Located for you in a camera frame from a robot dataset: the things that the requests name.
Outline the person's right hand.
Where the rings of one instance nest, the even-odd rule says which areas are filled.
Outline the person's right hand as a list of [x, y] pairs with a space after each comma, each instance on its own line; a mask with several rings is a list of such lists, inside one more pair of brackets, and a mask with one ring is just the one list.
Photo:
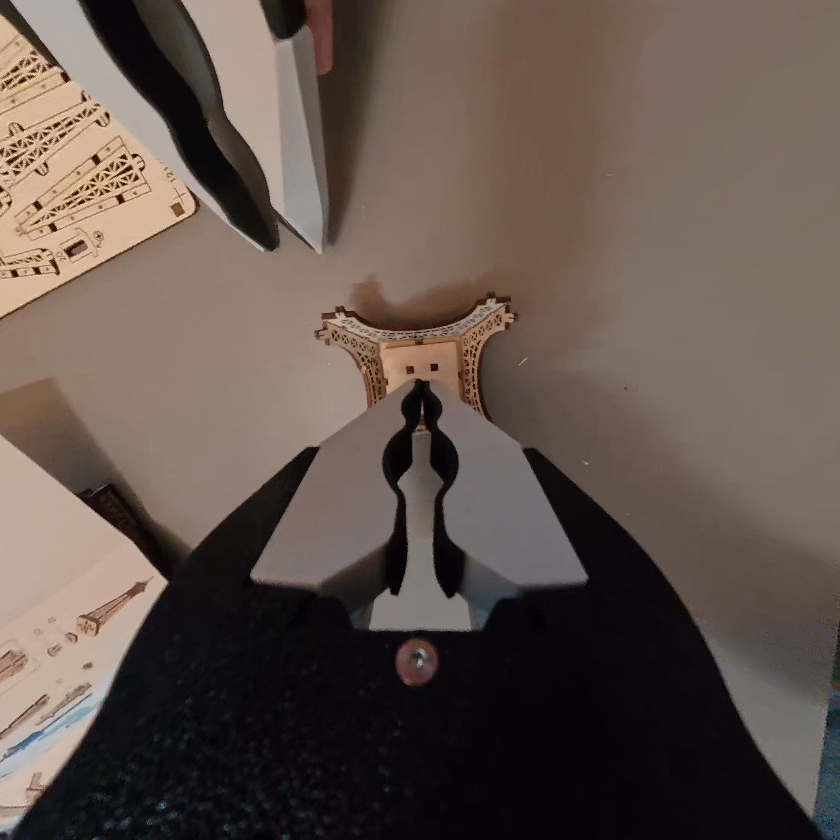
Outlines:
[[320, 76], [329, 73], [333, 67], [333, 4], [332, 0], [304, 1], [316, 68]]

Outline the dark box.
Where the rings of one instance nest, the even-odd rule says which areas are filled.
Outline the dark box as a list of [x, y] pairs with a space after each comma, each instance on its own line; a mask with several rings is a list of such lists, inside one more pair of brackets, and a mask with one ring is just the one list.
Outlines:
[[107, 482], [87, 488], [78, 492], [76, 496], [132, 541], [166, 580], [169, 581], [172, 578], [174, 572], [172, 560], [115, 484]]

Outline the paper instruction sheet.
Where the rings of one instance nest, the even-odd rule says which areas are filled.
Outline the paper instruction sheet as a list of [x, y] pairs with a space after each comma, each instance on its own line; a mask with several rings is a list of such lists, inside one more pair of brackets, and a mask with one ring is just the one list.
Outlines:
[[87, 734], [165, 586], [132, 541], [2, 438], [3, 836]]

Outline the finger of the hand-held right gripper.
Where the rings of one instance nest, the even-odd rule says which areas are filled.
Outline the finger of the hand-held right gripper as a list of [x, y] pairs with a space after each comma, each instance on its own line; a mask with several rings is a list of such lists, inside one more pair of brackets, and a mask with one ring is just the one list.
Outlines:
[[277, 250], [270, 210], [215, 140], [199, 97], [134, 2], [15, 1], [10, 5], [86, 93], [100, 101], [199, 202], [252, 245]]
[[294, 37], [276, 39], [260, 1], [195, 1], [189, 15], [213, 63], [225, 114], [255, 156], [273, 209], [321, 254], [329, 186], [308, 23]]

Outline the grey desk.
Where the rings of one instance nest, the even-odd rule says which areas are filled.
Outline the grey desk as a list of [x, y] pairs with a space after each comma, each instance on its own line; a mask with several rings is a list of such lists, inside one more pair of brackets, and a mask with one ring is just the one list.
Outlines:
[[180, 558], [364, 409], [336, 306], [487, 292], [494, 422], [649, 552], [815, 802], [838, 622], [838, 2], [336, 2], [331, 246], [205, 208], [2, 321], [2, 434]]

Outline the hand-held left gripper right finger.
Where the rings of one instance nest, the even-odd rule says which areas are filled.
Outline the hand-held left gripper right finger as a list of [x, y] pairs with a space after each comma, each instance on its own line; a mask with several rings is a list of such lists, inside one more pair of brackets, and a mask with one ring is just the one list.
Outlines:
[[500, 601], [573, 589], [589, 579], [522, 446], [441, 381], [423, 384], [434, 499], [433, 557], [447, 597], [472, 624]]

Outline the wooden puzzle parts sheet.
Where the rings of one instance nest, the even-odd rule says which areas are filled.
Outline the wooden puzzle parts sheet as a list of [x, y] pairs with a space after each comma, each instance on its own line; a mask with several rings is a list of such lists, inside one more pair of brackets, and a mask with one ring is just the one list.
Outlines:
[[1, 316], [194, 215], [187, 186], [1, 23]]

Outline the wooden tower base model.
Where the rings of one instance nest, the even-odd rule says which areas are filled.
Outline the wooden tower base model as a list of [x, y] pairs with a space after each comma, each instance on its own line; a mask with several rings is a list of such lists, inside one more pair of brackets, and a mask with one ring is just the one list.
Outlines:
[[489, 340], [518, 320], [509, 297], [490, 292], [457, 320], [421, 329], [388, 329], [357, 312], [336, 308], [322, 315], [316, 340], [347, 353], [362, 376], [368, 408], [415, 379], [438, 381], [490, 419], [481, 388], [481, 363]]

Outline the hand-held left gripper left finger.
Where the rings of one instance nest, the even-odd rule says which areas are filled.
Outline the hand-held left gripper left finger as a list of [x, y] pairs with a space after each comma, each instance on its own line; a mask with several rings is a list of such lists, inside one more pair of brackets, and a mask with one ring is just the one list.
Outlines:
[[332, 597], [355, 627], [397, 593], [407, 559], [399, 479], [413, 463], [424, 385], [412, 380], [325, 439], [255, 567], [252, 582]]

